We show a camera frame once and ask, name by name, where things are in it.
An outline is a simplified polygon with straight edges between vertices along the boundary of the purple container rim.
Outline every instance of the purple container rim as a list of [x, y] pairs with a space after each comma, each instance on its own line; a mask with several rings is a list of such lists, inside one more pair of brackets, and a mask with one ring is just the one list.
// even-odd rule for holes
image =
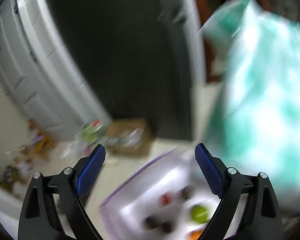
[[127, 179], [125, 182], [123, 182], [116, 190], [114, 190], [114, 192], [112, 192], [99, 206], [99, 212], [100, 212], [100, 216], [101, 219], [105, 225], [106, 230], [108, 231], [110, 237], [112, 239], [116, 239], [116, 240], [121, 240], [118, 237], [118, 234], [116, 233], [116, 231], [114, 230], [114, 226], [110, 220], [110, 216], [109, 213], [107, 211], [106, 208], [106, 204], [115, 196], [117, 195], [120, 190], [126, 186], [127, 184], [129, 184], [136, 176], [138, 176], [141, 172], [143, 172], [145, 169], [149, 168], [152, 164], [154, 164], [155, 162], [157, 162], [158, 160], [160, 160], [161, 158], [165, 157], [167, 154], [171, 153], [172, 150], [174, 148], [168, 150], [167, 152], [153, 158], [152, 160], [150, 160], [149, 162], [147, 162], [146, 164], [144, 164], [139, 170], [137, 170], [129, 179]]

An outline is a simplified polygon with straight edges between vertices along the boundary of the tile floor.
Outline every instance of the tile floor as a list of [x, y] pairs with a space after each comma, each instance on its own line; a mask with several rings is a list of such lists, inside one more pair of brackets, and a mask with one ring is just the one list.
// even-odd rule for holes
[[[221, 84], [211, 84], [192, 89], [194, 117], [194, 140], [192, 142], [157, 138], [153, 142], [148, 156], [142, 158], [119, 156], [116, 162], [113, 162], [113, 160], [117, 157], [111, 156], [111, 153], [107, 151], [107, 154], [109, 153], [109, 155], [105, 162], [105, 166], [99, 175], [98, 181], [94, 186], [90, 194], [90, 199], [85, 207], [92, 223], [105, 240], [110, 238], [108, 237], [98, 212], [100, 203], [143, 164], [154, 157], [175, 146], [184, 150], [194, 149], [195, 145], [201, 141], [204, 128], [208, 123], [211, 110], [221, 86]], [[27, 140], [27, 119], [22, 116], [9, 95], [5, 95], [4, 90], [0, 86], [0, 176], [3, 168], [8, 163], [5, 152], [10, 149], [18, 150], [20, 145], [26, 143]], [[60, 142], [51, 152], [51, 161], [48, 163], [36, 161], [34, 171], [39, 171], [43, 175], [48, 176], [60, 173], [60, 171], [66, 167], [73, 167], [80, 156], [67, 157], [64, 160], [60, 157], [62, 152], [68, 146], [69, 142]], [[61, 217], [61, 221], [64, 224], [66, 232], [73, 236], [64, 217]]]

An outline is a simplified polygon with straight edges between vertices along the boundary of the green and white cloth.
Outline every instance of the green and white cloth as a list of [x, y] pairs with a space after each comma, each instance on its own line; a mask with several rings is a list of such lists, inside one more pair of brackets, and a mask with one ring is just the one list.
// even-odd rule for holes
[[300, 212], [299, 23], [231, 0], [201, 31], [226, 55], [206, 147], [241, 173], [267, 173], [280, 207]]

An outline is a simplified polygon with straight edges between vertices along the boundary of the blue textured pad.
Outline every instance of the blue textured pad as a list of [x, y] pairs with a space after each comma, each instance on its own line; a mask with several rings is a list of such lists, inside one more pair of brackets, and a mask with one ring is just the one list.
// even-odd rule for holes
[[206, 152], [202, 145], [198, 144], [194, 155], [212, 193], [221, 199], [224, 193], [223, 179], [210, 159], [210, 154]]
[[90, 192], [105, 159], [105, 148], [100, 146], [77, 178], [76, 191], [78, 196], [88, 194]]

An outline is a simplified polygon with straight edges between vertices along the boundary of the green ball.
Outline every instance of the green ball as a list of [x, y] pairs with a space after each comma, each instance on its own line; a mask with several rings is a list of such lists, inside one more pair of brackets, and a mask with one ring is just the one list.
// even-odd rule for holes
[[193, 221], [204, 224], [208, 222], [208, 210], [200, 205], [195, 205], [191, 208], [191, 218]]

